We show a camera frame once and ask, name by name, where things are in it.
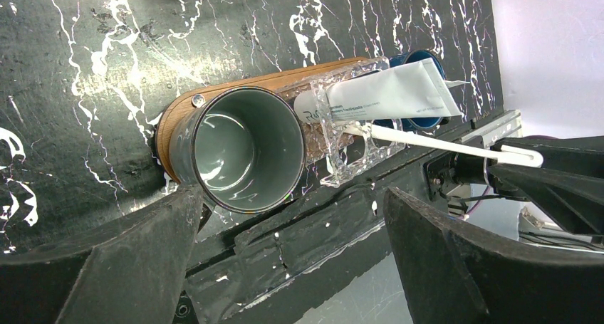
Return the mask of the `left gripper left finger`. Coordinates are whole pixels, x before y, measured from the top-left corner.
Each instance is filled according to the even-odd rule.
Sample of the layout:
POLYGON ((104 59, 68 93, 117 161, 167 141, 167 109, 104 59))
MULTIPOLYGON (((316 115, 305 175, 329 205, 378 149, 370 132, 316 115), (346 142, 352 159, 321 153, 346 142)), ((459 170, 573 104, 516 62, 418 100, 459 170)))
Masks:
POLYGON ((171 323, 202 213, 200 187, 90 231, 1 257, 3 323, 171 323))

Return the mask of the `dark blue mug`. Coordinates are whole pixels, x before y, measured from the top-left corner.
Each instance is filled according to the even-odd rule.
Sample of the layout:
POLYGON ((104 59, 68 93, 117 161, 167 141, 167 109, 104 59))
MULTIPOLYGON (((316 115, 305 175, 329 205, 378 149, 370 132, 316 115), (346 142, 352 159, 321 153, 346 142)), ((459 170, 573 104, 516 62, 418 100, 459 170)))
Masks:
POLYGON ((444 69, 433 53, 415 50, 389 59, 370 84, 377 102, 371 119, 379 124, 400 120, 406 130, 431 130, 456 114, 444 84, 444 69))

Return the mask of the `brown wooden oval tray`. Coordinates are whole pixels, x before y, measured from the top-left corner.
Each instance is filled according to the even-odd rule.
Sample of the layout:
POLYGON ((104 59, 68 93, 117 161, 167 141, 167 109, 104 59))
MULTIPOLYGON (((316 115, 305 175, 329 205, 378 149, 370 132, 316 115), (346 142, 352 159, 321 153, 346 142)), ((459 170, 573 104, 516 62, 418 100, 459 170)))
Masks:
POLYGON ((225 93, 234 90, 258 89, 277 94, 277 90, 293 85, 304 78, 351 66, 366 59, 366 57, 345 58, 339 61, 210 85, 183 93, 167 106, 157 124, 155 151, 158 164, 162 166, 170 179, 178 184, 182 182, 175 172, 170 148, 176 145, 175 140, 179 136, 180 129, 188 124, 195 124, 195 121, 199 120, 202 114, 209 110, 209 107, 216 105, 225 93))

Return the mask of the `black capped toothpaste tube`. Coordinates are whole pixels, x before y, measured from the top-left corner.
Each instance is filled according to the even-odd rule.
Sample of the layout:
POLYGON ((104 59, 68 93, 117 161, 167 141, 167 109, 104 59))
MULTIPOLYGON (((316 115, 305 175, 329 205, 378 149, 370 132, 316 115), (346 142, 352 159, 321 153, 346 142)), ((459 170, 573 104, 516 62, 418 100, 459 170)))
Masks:
POLYGON ((464 81, 445 80, 432 58, 303 91, 293 110, 303 122, 330 113, 336 122, 454 117, 461 111, 450 88, 464 81))

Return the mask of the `clear packaged toothbrushes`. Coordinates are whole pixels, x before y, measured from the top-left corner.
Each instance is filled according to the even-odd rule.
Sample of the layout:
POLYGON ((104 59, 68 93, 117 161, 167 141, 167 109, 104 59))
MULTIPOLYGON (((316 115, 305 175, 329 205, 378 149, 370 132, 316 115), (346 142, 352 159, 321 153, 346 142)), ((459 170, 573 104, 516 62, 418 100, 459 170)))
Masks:
POLYGON ((349 58, 316 66, 287 70, 279 76, 274 90, 285 101, 301 101, 310 95, 310 105, 317 106, 298 116, 306 140, 307 166, 320 161, 327 171, 319 174, 323 186, 338 188, 407 148, 399 142, 377 138, 377 125, 370 131, 368 120, 336 120, 329 110, 324 92, 337 82, 358 78, 390 67, 386 57, 349 58))

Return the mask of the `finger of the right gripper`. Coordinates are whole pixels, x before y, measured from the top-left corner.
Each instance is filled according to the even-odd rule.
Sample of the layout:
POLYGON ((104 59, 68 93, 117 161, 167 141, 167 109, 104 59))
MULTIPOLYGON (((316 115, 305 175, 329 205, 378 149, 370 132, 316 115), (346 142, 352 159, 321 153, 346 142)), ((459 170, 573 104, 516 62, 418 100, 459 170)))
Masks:
POLYGON ((519 190, 562 230, 603 234, 602 178, 511 164, 495 164, 488 171, 503 185, 519 190))
POLYGON ((543 156, 545 169, 562 172, 603 172, 603 136, 558 139, 543 135, 505 137, 498 140, 493 150, 502 145, 535 150, 543 156))

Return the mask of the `grey green mug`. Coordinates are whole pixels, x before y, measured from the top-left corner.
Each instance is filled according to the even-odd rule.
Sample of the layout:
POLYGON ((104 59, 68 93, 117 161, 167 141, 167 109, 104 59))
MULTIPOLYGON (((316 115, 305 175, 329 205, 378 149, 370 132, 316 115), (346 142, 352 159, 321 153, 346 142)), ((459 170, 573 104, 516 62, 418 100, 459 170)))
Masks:
POLYGON ((265 90, 234 90, 170 148, 182 186, 199 186, 209 208, 259 214, 280 206, 306 164, 303 128, 293 108, 265 90))

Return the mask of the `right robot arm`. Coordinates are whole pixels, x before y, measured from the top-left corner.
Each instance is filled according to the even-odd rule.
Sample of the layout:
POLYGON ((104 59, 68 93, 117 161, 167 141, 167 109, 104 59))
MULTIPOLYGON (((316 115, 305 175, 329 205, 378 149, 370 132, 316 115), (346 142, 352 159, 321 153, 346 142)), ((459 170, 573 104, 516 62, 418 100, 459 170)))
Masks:
POLYGON ((448 152, 425 164, 430 199, 455 184, 483 184, 499 197, 531 202, 562 230, 586 236, 603 235, 603 137, 555 139, 506 137, 492 147, 534 150, 540 167, 502 164, 493 159, 448 152))

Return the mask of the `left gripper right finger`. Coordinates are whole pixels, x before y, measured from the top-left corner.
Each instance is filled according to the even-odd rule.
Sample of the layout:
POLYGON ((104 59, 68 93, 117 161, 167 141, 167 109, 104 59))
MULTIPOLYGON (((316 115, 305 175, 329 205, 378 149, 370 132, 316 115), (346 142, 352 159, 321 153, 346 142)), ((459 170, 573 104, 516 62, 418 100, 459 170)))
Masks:
POLYGON ((415 323, 601 323, 603 256, 537 247, 385 193, 392 252, 415 323))

